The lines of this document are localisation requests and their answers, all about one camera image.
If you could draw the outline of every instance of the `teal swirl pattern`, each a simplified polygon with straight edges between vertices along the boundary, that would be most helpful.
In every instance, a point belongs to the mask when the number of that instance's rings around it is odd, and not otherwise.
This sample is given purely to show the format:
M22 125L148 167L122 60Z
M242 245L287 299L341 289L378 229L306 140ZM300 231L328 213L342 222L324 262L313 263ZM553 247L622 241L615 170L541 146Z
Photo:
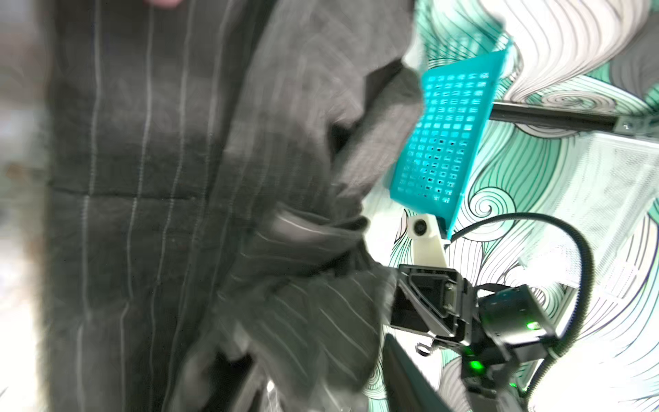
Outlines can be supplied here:
M417 0L416 29L427 68L489 53L512 41L512 58L496 93L500 101L626 115L659 111L659 0ZM489 122L456 230L498 214L551 212L583 159L589 137L583 132ZM405 223L413 213L406 210ZM449 248L449 262L474 284L532 285L555 318L568 288L520 265L537 229L529 222L482 227ZM401 222L392 266L410 261L409 245ZM659 345L654 332L659 328L658 248L656 200L616 256L620 270L633 274L628 284L614 285L627 288L626 293L617 299L597 295L582 332L580 345L605 348L593 351L591 361L607 374L603 382L613 382L606 393L615 410L659 409ZM617 282L617 273L612 272L612 283ZM442 353L438 393L456 412L467 412L457 365L456 354ZM520 368L521 381L528 380L532 366ZM588 392L592 377L587 370L558 378L584 387L582 396L593 402L605 390ZM566 389L548 383L544 391L556 397ZM385 410L382 402L374 400L370 410ZM538 412L551 410L547 405L534 404Z
M386 399L369 399L369 412L389 412L389 404Z
M387 391L384 388L384 379L382 376L382 360L378 359L378 362L371 372L371 376L368 377L368 382L364 387L364 395L368 396L370 399L386 399Z

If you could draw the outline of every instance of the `black cable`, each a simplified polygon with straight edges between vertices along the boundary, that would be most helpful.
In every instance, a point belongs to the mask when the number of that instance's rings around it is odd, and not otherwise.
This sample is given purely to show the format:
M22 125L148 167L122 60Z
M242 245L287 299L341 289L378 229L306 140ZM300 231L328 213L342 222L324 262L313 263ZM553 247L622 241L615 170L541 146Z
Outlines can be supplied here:
M586 320L586 316L588 314L588 306L590 305L590 296L592 295L592 289L595 284L594 260L592 257L592 251L588 245L588 242L583 237L583 235L566 221L557 219L553 216L547 216L544 214L529 213L529 212L508 213L508 214L493 216L485 220L481 220L479 222L474 223L473 225L467 226L464 229L456 232L451 238L451 243L455 242L464 235L470 233L471 231L474 231L475 229L478 229L483 225L487 225L489 223L495 223L497 221L503 221L503 220L515 220L515 221L536 220L536 221L542 221L544 223L549 223L550 225L556 226L562 231L564 231L565 234L567 234L568 236L570 236L570 238L572 238L572 240L577 246L577 250L579 251L579 258L581 259L581 278L579 280L579 291L577 293L577 302L575 304L575 310L574 312L572 312L572 316L570 316L570 320L567 323L567 327L565 329L565 333L563 334L563 337L559 339L559 341L556 343L556 345L554 345L553 348L551 348L554 354L556 354L556 358L561 357L565 355L567 351L569 351L569 349L575 344L575 342L579 338L579 333L581 332L581 328L583 327L583 324L585 323ZM542 362L538 370L533 375L533 378L531 379L526 394L524 395L524 399L527 403L527 408L528 408L528 401L530 399L530 396L538 387L538 384L540 383L542 378L554 365L554 363L556 362L556 358L553 356L553 354L550 354L550 356Z

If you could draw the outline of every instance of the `perforated basket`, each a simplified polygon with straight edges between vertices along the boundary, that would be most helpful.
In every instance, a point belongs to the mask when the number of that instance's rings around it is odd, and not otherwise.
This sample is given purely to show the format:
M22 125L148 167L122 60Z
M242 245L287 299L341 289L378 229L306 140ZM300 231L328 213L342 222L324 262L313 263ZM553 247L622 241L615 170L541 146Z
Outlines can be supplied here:
M507 50L427 71L426 110L391 182L391 198L442 218L450 235L490 117Z

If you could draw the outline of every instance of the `swirl-patterned wallpaper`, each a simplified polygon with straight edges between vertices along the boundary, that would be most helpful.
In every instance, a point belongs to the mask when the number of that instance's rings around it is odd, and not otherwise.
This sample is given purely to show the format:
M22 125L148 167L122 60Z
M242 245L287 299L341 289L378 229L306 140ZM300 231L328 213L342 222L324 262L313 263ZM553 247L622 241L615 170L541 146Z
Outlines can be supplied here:
M417 0L416 31L420 71L512 41L500 101L630 115L659 110L657 0ZM455 229L503 213L552 214L583 231L596 257L581 340L543 381L531 402L536 411L659 409L658 196L656 147L489 122ZM391 266L411 261L405 228L414 212L400 213L385 246ZM560 324L579 281L572 248L539 224L503 222L458 240L449 261L475 284L532 285ZM422 372L455 412L467 412L459 361L437 352ZM533 368L521 368L520 381ZM380 373L366 388L371 411L387 410Z

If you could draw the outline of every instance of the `dark gray striped fabric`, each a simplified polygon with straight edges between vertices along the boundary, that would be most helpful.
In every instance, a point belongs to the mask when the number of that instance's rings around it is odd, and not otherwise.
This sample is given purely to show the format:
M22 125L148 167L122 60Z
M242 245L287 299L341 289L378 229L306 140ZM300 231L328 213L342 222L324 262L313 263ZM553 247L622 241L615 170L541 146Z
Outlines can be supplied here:
M412 9L56 1L53 412L198 410L214 351L255 355L291 410L358 391L391 293L358 212L420 114Z

